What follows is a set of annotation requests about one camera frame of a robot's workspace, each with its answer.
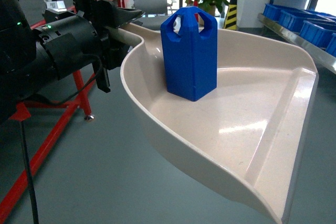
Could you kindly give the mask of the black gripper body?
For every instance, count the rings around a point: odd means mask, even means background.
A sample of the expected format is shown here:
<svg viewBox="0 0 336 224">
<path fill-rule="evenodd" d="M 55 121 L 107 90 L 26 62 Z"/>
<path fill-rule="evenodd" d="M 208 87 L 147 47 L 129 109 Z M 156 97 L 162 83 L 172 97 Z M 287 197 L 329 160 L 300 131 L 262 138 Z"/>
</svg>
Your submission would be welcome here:
<svg viewBox="0 0 336 224">
<path fill-rule="evenodd" d="M 97 86 L 110 92 L 106 70 L 112 69 L 107 26 L 122 24 L 122 9 L 108 0 L 91 0 L 89 17 L 79 11 L 69 17 L 33 29 L 37 57 L 31 68 L 31 88 L 36 93 L 46 85 L 92 65 Z"/>
</svg>

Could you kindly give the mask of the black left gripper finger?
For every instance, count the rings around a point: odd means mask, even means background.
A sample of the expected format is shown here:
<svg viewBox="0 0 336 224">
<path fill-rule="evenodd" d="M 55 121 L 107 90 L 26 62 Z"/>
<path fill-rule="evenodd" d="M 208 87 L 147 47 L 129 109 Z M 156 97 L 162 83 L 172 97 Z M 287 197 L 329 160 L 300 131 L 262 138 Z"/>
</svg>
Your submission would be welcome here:
<svg viewBox="0 0 336 224">
<path fill-rule="evenodd" d="M 119 28 L 125 24 L 130 23 L 145 14 L 144 11 L 140 9 L 128 9 L 128 8 L 120 8 L 114 11 L 114 28 Z"/>
</svg>

